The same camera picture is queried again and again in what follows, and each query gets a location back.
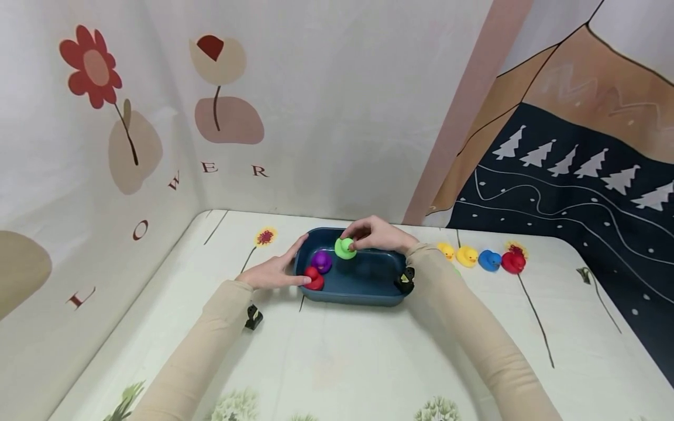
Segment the blue rubber duck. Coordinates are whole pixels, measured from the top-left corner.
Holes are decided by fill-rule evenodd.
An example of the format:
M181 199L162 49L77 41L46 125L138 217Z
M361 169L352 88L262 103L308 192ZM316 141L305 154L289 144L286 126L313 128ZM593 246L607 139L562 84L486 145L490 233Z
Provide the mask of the blue rubber duck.
M501 255L491 250L485 250L480 253L477 263L480 263L480 266L486 271L496 272L501 267Z

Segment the purple rubber duck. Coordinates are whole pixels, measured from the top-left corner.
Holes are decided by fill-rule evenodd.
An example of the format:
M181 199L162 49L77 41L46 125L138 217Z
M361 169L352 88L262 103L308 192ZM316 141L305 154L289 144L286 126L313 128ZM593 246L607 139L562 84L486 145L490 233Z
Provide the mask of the purple rubber duck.
M311 266L314 266L318 273L327 273L332 267L332 258L325 250L317 251L311 258Z

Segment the pink vertical strip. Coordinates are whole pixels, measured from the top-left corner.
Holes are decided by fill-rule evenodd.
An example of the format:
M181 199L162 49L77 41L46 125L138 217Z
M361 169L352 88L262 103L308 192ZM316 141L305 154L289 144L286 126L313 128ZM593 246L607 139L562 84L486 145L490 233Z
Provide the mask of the pink vertical strip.
M493 0L477 37L454 100L440 127L431 156L421 173L403 224L419 225L468 135L510 48L531 9L533 0Z

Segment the green rubber duck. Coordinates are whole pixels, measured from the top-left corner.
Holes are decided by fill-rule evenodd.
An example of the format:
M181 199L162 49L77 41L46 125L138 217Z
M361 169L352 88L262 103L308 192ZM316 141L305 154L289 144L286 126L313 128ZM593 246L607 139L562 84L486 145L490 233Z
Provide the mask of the green rubber duck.
M352 244L353 240L351 238L345 238L344 240L337 238L337 241L335 241L335 254L337 257L344 260L349 260L356 257L356 251L351 251L348 249L348 247Z

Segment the black clip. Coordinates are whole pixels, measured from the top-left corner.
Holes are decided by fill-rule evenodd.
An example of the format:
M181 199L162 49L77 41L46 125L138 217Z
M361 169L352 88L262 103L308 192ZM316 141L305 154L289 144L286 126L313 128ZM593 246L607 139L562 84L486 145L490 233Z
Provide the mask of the black clip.
M254 304L251 304L250 307L248 307L248 320L246 320L246 327L250 330L255 330L262 319L262 313Z
M401 293L409 294L415 288L414 278L415 269L413 267L406 267L400 279L394 281L394 285Z

